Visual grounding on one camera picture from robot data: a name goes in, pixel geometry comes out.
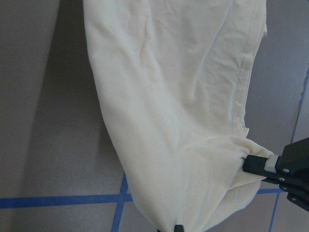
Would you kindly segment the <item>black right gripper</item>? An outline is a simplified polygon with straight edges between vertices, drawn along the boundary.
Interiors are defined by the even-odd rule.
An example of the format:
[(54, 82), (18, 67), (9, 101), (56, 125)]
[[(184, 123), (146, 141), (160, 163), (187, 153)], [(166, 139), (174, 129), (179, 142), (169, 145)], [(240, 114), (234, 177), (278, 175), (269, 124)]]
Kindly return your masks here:
[(251, 174), (267, 174), (265, 182), (279, 185), (288, 193), (287, 199), (300, 208), (309, 206), (309, 139), (283, 149), (282, 155), (268, 158), (248, 155), (242, 170)]

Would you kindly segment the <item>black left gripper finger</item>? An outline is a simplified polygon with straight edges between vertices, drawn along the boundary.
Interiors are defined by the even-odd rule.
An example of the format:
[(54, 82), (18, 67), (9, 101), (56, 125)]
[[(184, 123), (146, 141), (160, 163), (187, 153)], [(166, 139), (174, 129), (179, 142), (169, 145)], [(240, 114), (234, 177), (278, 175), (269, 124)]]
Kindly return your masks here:
[(183, 232), (183, 225), (176, 224), (174, 226), (174, 232)]

